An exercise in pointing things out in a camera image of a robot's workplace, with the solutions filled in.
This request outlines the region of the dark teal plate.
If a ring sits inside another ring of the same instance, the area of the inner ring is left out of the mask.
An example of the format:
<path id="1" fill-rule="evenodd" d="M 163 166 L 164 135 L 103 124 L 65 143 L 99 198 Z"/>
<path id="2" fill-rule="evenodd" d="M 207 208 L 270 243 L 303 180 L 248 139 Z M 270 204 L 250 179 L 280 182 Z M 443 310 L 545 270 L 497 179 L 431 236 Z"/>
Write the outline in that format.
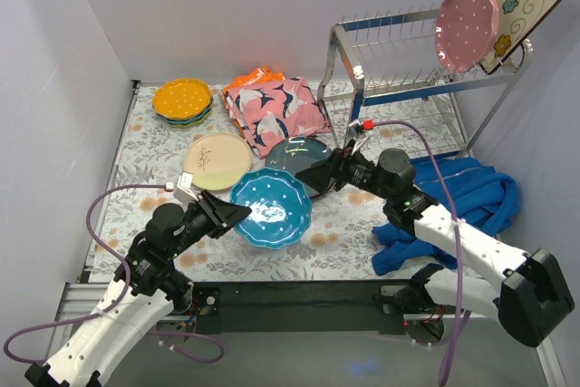
<path id="1" fill-rule="evenodd" d="M 331 149 L 318 139 L 296 136 L 276 144 L 267 154 L 265 166 L 282 170 L 297 179 L 295 174 L 309 169 L 314 163 L 329 157 Z"/>

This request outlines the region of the light blue plate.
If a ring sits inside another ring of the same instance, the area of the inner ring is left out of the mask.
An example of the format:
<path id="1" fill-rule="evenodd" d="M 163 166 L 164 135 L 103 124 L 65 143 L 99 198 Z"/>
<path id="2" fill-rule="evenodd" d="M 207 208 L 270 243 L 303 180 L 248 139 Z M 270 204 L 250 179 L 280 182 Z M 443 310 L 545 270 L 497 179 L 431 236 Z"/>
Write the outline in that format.
<path id="1" fill-rule="evenodd" d="M 281 169 L 248 172 L 231 189 L 230 201 L 251 209 L 235 231 L 254 247 L 289 247 L 311 226 L 312 201 L 305 186 Z"/>

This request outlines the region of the cream rimmed plate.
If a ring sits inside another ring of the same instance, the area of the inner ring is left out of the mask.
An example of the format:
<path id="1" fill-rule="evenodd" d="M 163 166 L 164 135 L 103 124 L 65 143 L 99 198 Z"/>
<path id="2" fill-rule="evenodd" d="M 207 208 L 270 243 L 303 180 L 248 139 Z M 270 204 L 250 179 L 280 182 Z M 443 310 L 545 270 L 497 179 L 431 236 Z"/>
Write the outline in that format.
<path id="1" fill-rule="evenodd" d="M 253 153 L 247 143 L 231 133 L 214 133 L 195 140 L 183 162 L 191 183 L 211 191 L 230 189 L 250 171 Z"/>

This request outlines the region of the green polka dot plate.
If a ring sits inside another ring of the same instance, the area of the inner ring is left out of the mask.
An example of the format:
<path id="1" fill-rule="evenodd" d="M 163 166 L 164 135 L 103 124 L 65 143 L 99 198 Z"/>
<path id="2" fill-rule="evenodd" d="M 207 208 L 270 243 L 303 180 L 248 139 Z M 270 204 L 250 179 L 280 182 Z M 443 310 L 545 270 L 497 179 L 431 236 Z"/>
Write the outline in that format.
<path id="1" fill-rule="evenodd" d="M 157 118 L 159 120 L 165 122 L 166 124 L 168 124 L 170 127 L 175 127 L 175 128 L 181 129 L 181 128 L 189 128 L 189 127 L 199 125 L 204 120 L 206 120 L 210 114 L 211 114 L 211 111 L 206 111 L 206 112 L 200 114 L 198 117 L 194 117 L 192 119 L 182 120 L 182 121 L 170 120 L 170 119 L 167 119 L 165 117 L 162 117 L 161 115 L 157 115 Z"/>

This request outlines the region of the blue polka dot plate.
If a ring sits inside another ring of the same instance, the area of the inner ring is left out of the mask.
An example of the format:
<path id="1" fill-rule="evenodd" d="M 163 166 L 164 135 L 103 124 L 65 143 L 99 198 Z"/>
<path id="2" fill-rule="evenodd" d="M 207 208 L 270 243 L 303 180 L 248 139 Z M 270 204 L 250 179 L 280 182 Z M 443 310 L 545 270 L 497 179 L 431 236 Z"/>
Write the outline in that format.
<path id="1" fill-rule="evenodd" d="M 210 103 L 203 111 L 201 111 L 199 114 L 192 116 L 190 118 L 186 118 L 186 119 L 171 119 L 168 117 L 165 117 L 159 113 L 156 112 L 156 116 L 161 120 L 161 121 L 165 121 L 166 123 L 168 123 L 169 125 L 173 125 L 173 126 L 188 126 L 190 124 L 196 124 L 196 123 L 200 123 L 203 120 L 205 120 L 208 115 L 211 113 L 212 111 L 212 107 L 213 104 Z"/>

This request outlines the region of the yellow polka dot plate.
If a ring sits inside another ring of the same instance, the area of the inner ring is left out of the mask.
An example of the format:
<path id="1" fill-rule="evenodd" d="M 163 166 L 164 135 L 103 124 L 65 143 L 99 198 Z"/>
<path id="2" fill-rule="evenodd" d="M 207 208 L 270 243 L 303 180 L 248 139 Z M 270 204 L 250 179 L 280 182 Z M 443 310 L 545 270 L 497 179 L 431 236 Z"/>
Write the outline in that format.
<path id="1" fill-rule="evenodd" d="M 201 114 L 212 103 L 208 85 L 195 78 L 179 78 L 160 86 L 152 99 L 154 111 L 170 120 L 184 121 Z"/>

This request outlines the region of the pink plate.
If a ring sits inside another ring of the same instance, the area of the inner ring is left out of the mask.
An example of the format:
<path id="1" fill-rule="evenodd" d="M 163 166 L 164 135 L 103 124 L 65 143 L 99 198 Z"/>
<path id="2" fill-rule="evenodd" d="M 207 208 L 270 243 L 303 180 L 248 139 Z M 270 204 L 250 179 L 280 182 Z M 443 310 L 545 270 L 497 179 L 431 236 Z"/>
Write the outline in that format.
<path id="1" fill-rule="evenodd" d="M 498 28 L 497 0 L 443 0 L 434 36 L 440 64 L 451 73 L 471 70 L 491 50 Z"/>

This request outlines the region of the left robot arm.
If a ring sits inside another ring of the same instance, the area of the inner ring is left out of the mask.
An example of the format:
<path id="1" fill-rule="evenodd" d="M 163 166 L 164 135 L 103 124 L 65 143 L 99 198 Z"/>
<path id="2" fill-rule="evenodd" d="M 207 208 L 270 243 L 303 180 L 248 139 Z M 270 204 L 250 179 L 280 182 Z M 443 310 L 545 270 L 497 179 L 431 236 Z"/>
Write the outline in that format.
<path id="1" fill-rule="evenodd" d="M 100 302 L 59 351 L 30 364 L 25 379 L 33 386 L 103 386 L 158 321 L 192 306 L 193 283 L 175 259 L 203 237 L 223 236 L 250 213 L 207 191 L 186 207 L 155 208 Z"/>

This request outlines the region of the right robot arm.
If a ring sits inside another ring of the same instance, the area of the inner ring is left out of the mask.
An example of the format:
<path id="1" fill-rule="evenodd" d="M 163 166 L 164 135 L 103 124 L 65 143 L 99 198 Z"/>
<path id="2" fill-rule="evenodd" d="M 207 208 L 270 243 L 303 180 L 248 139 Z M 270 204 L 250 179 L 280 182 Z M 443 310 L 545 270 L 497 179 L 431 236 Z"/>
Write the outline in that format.
<path id="1" fill-rule="evenodd" d="M 415 170 L 403 150 L 384 150 L 371 162 L 359 151 L 336 149 L 295 176 L 319 193 L 330 184 L 337 189 L 350 184 L 383 199 L 391 224 L 465 261 L 480 275 L 465 309 L 498 320 L 525 346 L 539 346 L 575 309 L 555 256 L 544 249 L 529 254 L 454 218 L 415 186 Z"/>

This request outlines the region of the steel dish rack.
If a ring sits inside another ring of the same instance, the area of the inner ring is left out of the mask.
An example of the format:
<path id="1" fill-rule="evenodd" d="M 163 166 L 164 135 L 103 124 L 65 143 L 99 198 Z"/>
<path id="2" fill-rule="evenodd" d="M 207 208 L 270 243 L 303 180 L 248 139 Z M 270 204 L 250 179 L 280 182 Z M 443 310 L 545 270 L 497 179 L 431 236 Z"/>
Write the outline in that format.
<path id="1" fill-rule="evenodd" d="M 435 58 L 435 21 L 439 10 L 400 10 L 396 14 L 355 17 L 331 27 L 324 77 L 316 98 L 320 105 L 336 100 L 326 97 L 326 88 L 333 79 L 336 61 L 340 60 L 353 90 L 341 98 L 351 99 L 349 120 L 360 115 L 361 108 L 395 102 L 423 99 L 436 95 L 450 98 L 455 118 L 462 122 L 457 104 L 459 92 L 502 85 L 503 92 L 489 109 L 476 130 L 468 135 L 460 130 L 457 155 L 471 153 L 472 147 L 514 89 L 531 63 L 533 46 L 528 39 L 516 44 L 522 51 L 520 62 L 514 63 L 510 53 L 498 67 L 488 71 L 481 64 L 461 73 L 444 67 Z"/>

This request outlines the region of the floral table mat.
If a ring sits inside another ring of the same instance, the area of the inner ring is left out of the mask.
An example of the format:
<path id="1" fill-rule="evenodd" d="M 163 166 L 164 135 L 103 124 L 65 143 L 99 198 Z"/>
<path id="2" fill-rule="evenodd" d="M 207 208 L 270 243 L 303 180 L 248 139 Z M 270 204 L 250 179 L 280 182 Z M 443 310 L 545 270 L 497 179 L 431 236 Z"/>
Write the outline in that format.
<path id="1" fill-rule="evenodd" d="M 154 89 L 143 87 L 135 98 L 121 143 L 114 178 L 116 192 L 103 210 L 102 245 L 94 251 L 89 279 L 109 281 L 132 239 L 144 228 L 155 207 L 170 201 L 162 184 L 176 180 L 191 144 L 212 133 L 235 133 L 221 103 L 193 128 L 172 128 L 152 108 Z M 446 95 L 365 107 L 365 119 L 380 121 L 365 144 L 374 160 L 387 148 L 400 148 L 413 158 L 429 152 L 454 151 L 461 125 Z M 251 246 L 235 232 L 205 239 L 177 259 L 177 267 L 196 281 L 364 280 L 375 278 L 372 257 L 383 250 L 374 227 L 387 223 L 380 199 L 345 187 L 313 201 L 312 224 L 302 239 L 279 250 Z M 395 277 L 406 278 L 426 264 L 409 259 Z"/>

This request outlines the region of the pink bird print cloth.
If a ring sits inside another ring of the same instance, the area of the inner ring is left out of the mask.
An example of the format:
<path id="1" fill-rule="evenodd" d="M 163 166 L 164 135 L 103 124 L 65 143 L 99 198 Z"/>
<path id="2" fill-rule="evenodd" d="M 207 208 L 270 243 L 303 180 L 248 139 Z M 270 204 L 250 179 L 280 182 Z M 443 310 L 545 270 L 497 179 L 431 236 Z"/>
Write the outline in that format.
<path id="1" fill-rule="evenodd" d="M 283 140 L 330 130 L 303 77 L 233 87 L 222 95 L 230 117 L 261 158 Z"/>

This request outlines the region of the orange cloth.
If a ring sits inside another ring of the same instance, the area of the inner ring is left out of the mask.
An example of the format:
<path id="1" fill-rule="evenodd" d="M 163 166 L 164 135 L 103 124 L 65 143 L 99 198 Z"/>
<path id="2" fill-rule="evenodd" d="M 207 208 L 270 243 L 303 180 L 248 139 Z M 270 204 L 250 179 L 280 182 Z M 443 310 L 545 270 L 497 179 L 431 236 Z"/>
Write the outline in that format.
<path id="1" fill-rule="evenodd" d="M 249 86 L 255 83 L 282 81 L 284 78 L 283 73 L 273 72 L 265 66 L 257 67 L 250 74 L 238 76 L 232 83 L 221 90 L 220 95 L 222 98 L 225 98 L 230 89 Z"/>

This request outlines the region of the blue cloth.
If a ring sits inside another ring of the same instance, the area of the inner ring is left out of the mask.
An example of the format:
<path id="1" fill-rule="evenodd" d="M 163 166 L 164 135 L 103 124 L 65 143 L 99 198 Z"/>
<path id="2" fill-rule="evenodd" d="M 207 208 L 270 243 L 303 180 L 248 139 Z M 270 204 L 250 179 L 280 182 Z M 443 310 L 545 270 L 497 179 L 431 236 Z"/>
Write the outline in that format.
<path id="1" fill-rule="evenodd" d="M 516 182 L 505 173 L 497 172 L 478 160 L 467 157 L 438 159 L 442 175 L 439 178 L 431 161 L 415 163 L 417 186 L 440 204 L 447 207 L 449 201 L 443 191 L 447 188 L 454 201 L 459 218 L 467 221 L 489 236 L 496 236 L 512 225 L 519 211 L 519 190 Z M 374 227 L 383 250 L 372 257 L 372 268 L 379 276 L 400 269 L 409 259 L 431 256 L 449 269 L 457 267 L 457 260 L 432 244 L 409 235 L 393 224 Z"/>

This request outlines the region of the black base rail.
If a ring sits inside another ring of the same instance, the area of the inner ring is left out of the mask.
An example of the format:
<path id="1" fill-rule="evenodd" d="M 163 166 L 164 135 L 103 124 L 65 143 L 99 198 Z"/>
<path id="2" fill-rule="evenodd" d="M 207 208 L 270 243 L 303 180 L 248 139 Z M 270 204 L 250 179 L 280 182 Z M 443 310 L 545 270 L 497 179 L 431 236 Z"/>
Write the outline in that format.
<path id="1" fill-rule="evenodd" d="M 402 334 L 406 314 L 439 321 L 439 309 L 412 279 L 202 282 L 193 307 L 164 320 L 181 332 Z"/>

